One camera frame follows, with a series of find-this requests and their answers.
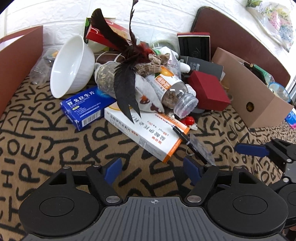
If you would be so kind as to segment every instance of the blue medicine box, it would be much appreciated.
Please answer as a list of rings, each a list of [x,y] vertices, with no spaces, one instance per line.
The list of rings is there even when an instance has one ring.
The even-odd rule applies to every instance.
[[[89,123],[103,117],[104,109],[114,102],[116,99],[95,86],[63,100],[60,105],[64,114],[80,131]]]

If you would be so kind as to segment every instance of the floral cloth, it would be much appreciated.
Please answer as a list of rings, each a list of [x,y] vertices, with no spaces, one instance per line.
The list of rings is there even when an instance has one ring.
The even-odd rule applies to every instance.
[[[294,3],[288,1],[286,6],[265,0],[247,0],[246,8],[261,23],[267,33],[286,51],[294,42],[296,36],[295,22],[292,24],[292,14],[295,14]]]

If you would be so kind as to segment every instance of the black pen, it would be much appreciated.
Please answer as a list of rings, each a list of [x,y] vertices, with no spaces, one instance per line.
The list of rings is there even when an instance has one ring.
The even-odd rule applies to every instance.
[[[187,136],[186,134],[184,134],[178,127],[173,126],[173,130],[174,132],[179,136],[179,138],[181,138],[181,140],[185,143],[186,146],[189,147],[190,150],[193,151],[193,153],[195,155],[197,155],[199,157],[199,159],[204,163],[204,164],[211,164],[209,163],[206,158],[204,158],[204,156],[202,154],[200,154],[196,148],[192,145],[192,143],[190,142],[190,138],[189,136]]]

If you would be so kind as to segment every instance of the black circular pad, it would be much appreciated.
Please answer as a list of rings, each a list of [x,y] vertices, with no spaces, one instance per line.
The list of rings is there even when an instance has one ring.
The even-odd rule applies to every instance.
[[[289,204],[296,206],[296,192],[291,192],[288,195],[288,202]]]
[[[240,196],[233,201],[233,207],[244,214],[255,215],[267,209],[267,203],[256,196]]]
[[[238,184],[220,191],[209,199],[207,211],[218,226],[248,237],[280,232],[288,216],[286,202],[263,183]]]
[[[289,214],[286,221],[285,227],[291,227],[295,225],[296,219],[296,184],[289,184],[284,186],[280,191],[279,195],[286,200],[288,204]]]
[[[74,185],[47,185],[23,201],[19,218],[27,233],[64,237],[93,224],[99,208],[98,201],[91,194]]]
[[[40,204],[40,211],[51,217],[59,217],[68,214],[74,208],[74,202],[65,197],[52,197]]]

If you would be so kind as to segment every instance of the red packaging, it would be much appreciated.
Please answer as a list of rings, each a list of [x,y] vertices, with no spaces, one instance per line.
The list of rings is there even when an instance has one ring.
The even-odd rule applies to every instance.
[[[188,83],[196,91],[199,109],[222,111],[230,104],[216,76],[193,71],[188,78]]]
[[[110,28],[116,32],[118,35],[122,36],[123,38],[130,40],[130,34],[129,34],[129,30],[112,22],[110,19],[105,19],[107,24],[110,26]],[[117,47],[115,45],[113,45],[109,40],[105,39],[104,36],[100,33],[100,31],[94,27],[92,27],[92,25],[90,25],[88,32],[86,34],[86,39],[92,40],[94,42],[103,44],[107,47],[110,47],[112,49],[118,50]]]

